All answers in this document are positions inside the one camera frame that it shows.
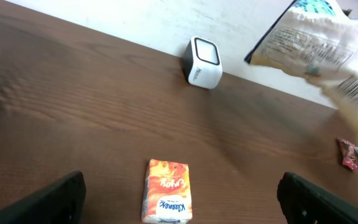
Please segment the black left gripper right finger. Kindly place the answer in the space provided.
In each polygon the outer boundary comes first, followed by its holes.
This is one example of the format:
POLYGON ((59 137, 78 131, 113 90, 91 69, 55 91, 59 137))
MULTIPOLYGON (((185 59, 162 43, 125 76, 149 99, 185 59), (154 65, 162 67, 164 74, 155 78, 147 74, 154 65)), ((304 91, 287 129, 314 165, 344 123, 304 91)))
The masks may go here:
POLYGON ((277 200, 288 223, 358 224, 358 208, 293 173, 279 181, 277 200))

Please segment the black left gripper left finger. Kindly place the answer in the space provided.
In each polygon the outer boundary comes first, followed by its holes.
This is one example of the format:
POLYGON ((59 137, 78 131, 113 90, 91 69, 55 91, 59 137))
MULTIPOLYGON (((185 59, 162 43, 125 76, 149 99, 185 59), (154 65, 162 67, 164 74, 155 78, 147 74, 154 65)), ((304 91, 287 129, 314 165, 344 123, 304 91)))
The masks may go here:
POLYGON ((0 210, 0 224, 79 223, 86 197, 83 173, 74 171, 0 210))

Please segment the red Top chocolate bar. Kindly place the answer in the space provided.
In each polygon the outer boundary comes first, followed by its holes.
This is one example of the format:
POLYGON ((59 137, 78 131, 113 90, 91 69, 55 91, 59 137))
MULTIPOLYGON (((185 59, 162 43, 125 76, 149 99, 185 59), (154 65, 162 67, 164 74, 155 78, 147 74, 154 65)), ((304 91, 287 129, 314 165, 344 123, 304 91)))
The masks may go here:
POLYGON ((337 138, 336 142, 342 154, 342 166, 352 172, 358 173, 358 156, 355 145, 348 140, 340 138, 337 138))

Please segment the large yellow snack bag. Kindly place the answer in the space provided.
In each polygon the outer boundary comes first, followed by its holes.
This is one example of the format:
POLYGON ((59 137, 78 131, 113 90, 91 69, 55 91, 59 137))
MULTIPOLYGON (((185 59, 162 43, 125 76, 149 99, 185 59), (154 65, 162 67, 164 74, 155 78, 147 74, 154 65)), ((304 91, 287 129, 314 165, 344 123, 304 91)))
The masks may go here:
POLYGON ((244 60, 317 86, 358 138, 358 19, 336 1, 293 1, 244 60))

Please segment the small orange snack box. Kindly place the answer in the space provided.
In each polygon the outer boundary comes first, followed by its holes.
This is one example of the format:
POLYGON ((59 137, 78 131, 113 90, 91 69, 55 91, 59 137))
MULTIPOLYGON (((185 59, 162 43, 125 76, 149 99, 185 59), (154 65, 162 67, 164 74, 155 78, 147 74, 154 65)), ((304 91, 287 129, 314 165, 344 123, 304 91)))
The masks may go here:
POLYGON ((142 222, 187 224, 192 218, 188 164, 150 160, 145 175, 142 222))

